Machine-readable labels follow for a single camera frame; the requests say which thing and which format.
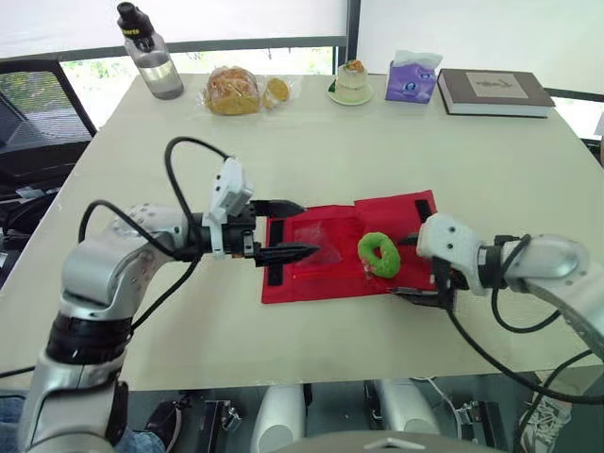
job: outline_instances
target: green toy ring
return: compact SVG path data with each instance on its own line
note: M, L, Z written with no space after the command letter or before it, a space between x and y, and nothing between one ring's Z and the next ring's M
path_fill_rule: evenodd
M374 250L379 248L381 258ZM400 271L400 254L384 233L367 233L357 245L359 258L366 269L378 277L392 278Z

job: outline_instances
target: tissue box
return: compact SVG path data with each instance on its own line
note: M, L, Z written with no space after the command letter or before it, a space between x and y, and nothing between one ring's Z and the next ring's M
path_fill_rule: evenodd
M418 63L394 66L390 62L387 101L405 101L427 104L436 86L436 74L433 69Z

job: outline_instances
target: white table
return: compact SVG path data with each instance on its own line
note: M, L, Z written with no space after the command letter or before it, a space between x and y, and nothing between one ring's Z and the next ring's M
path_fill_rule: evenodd
M164 102L137 78L46 214L0 293L0 370L33 364L57 313L60 268L76 244L87 204L105 198L176 204L164 174L165 144L200 137L235 154L256 197L305 206L432 189L441 211L487 241L497 233L558 233L604 260L604 177L557 114L547 120L447 116L435 93L429 105L375 97L347 108L326 95L329 76L307 76L291 105L269 114L221 117L199 105L205 77L185 75L186 93ZM220 167L205 150L183 145L176 171L194 210L210 202ZM107 224L95 214L91 228ZM258 231L263 237L263 227ZM156 275L143 309L184 270ZM275 382L491 373L441 310L391 295L260 303L262 269L250 260L205 257L192 279L137 331L123 377L137 390L209 388ZM562 321L532 335L495 324L487 298L462 293L467 329L512 369L553 368L584 345ZM502 292L503 315L516 324L552 308ZM29 377L2 382L25 386Z

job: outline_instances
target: red mat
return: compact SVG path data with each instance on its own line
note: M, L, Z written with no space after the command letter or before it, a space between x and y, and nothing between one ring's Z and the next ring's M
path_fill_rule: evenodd
M321 249L282 266L283 278L277 286L269 285L269 271L265 270L262 303L386 294L387 288L397 286L434 290L430 263L415 254L415 246L398 247L402 266L394 278L367 276L357 255L357 243L365 233L381 231L395 243L417 233L422 223L416 205L420 200L436 212L432 191L426 191L358 200L354 206L320 206L295 217L270 219L267 243L273 222L282 222L283 242L313 243Z

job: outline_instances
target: sneaker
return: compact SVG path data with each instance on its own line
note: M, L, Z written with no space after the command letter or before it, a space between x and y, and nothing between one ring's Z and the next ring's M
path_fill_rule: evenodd
M570 422L572 407L572 404L544 396L521 434L520 445L525 453L552 452L560 430Z
M166 453L170 453L182 424L182 410L176 401L164 401L156 407L144 427L145 431L151 431L159 437Z

